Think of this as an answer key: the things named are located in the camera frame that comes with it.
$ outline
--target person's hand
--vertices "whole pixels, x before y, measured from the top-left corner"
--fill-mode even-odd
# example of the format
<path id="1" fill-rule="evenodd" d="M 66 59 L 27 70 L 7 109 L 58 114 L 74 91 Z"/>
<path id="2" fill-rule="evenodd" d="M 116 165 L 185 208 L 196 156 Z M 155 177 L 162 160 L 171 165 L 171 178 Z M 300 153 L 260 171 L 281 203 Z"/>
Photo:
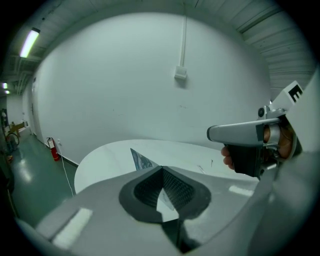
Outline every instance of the person's hand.
<path id="1" fill-rule="evenodd" d="M 286 159 L 289 157 L 291 150 L 292 150 L 292 145 L 293 145 L 293 132 L 283 128 L 280 126 L 280 139 L 279 139 L 279 148 L 278 148 L 278 153 L 280 157 L 283 159 Z M 264 135 L 263 135 L 263 141 L 265 143 L 268 142 L 270 138 L 270 129 L 268 126 L 264 128 Z M 221 149 L 221 154 L 224 156 L 223 163 L 227 165 L 231 170 L 234 170 L 234 164 L 232 161 L 232 158 L 230 156 L 230 152 L 225 146 L 223 149 Z"/>

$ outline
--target white curved surface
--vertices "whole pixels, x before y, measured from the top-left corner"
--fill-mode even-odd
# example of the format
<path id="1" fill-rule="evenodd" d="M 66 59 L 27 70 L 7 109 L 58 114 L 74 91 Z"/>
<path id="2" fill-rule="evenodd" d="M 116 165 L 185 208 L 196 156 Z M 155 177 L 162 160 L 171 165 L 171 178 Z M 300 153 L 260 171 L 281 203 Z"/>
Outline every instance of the white curved surface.
<path id="1" fill-rule="evenodd" d="M 109 143 L 89 153 L 76 170 L 75 192 L 79 193 L 94 183 L 135 172 L 130 149 L 161 166 L 174 166 L 216 177 L 258 180 L 230 170 L 216 149 L 165 140 L 133 139 Z"/>

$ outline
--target fluorescent light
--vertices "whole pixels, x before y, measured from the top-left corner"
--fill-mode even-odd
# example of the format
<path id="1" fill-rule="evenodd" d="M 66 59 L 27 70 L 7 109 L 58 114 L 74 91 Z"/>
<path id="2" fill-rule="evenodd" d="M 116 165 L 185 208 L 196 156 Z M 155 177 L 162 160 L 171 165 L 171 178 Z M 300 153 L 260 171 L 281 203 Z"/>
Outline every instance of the fluorescent light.
<path id="1" fill-rule="evenodd" d="M 26 58 L 31 50 L 31 47 L 34 45 L 37 37 L 39 36 L 40 30 L 36 28 L 32 28 L 32 30 L 29 32 L 28 36 L 26 37 L 26 40 L 24 42 L 24 45 L 22 47 L 20 57 Z"/>

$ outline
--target electrical box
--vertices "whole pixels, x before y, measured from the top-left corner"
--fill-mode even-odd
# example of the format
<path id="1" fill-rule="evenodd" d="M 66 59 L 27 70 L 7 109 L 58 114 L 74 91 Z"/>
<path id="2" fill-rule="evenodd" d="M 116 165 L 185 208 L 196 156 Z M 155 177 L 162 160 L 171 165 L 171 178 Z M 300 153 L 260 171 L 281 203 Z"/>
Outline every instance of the electrical box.
<path id="1" fill-rule="evenodd" d="M 187 69 L 183 66 L 176 66 L 175 67 L 175 74 L 174 74 L 175 79 L 181 79 L 181 80 L 186 80 L 187 79 Z"/>

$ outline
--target ceiling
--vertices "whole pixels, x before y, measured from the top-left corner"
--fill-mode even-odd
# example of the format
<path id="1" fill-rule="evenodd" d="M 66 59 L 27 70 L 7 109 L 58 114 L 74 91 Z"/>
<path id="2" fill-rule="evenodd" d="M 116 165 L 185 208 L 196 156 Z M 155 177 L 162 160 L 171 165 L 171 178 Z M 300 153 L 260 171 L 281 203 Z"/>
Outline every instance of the ceiling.
<path id="1" fill-rule="evenodd" d="M 157 0 L 53 0 L 43 5 L 17 34 L 0 82 L 7 82 L 21 94 L 32 78 L 48 47 L 71 25 L 99 10 L 114 5 Z M 166 0 L 182 4 L 182 0 Z M 265 58 L 270 74 L 271 99 L 297 80 L 302 88 L 316 69 L 316 60 L 308 43 L 294 22 L 276 3 L 270 0 L 184 0 L 197 10 L 203 10 L 233 26 L 243 40 Z M 19 53 L 31 27 L 40 29 L 40 36 L 28 58 Z"/>

